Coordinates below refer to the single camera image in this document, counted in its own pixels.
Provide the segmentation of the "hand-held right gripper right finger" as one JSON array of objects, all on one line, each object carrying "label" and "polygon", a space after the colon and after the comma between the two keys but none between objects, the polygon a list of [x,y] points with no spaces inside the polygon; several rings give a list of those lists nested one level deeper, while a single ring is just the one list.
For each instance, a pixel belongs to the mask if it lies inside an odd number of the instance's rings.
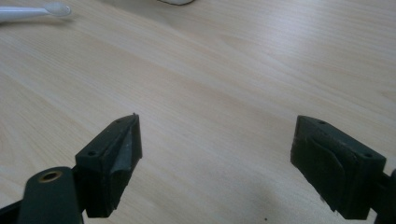
[{"label": "hand-held right gripper right finger", "polygon": [[290,162],[345,219],[366,219],[386,158],[330,123],[299,116]]}]

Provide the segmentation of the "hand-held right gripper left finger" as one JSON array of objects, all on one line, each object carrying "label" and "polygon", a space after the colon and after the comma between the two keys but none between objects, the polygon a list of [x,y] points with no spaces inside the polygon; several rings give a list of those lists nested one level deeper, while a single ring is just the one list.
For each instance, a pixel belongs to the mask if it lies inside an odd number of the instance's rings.
[{"label": "hand-held right gripper left finger", "polygon": [[111,215],[142,157],[137,114],[111,122],[76,155],[76,187],[88,217]]}]

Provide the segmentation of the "white plastic spoon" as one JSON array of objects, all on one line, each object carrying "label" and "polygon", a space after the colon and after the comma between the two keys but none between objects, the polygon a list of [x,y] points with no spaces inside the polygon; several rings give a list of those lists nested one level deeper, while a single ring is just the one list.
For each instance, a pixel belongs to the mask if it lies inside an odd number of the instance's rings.
[{"label": "white plastic spoon", "polygon": [[71,7],[61,2],[50,2],[42,7],[0,7],[0,22],[41,16],[65,17],[70,14]]}]

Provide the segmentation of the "white round dish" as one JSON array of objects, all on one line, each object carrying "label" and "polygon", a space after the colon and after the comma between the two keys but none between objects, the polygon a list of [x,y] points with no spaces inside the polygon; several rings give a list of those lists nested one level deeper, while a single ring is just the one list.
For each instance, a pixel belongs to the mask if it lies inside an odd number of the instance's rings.
[{"label": "white round dish", "polygon": [[195,0],[158,0],[158,1],[174,6],[184,6],[192,3]]}]

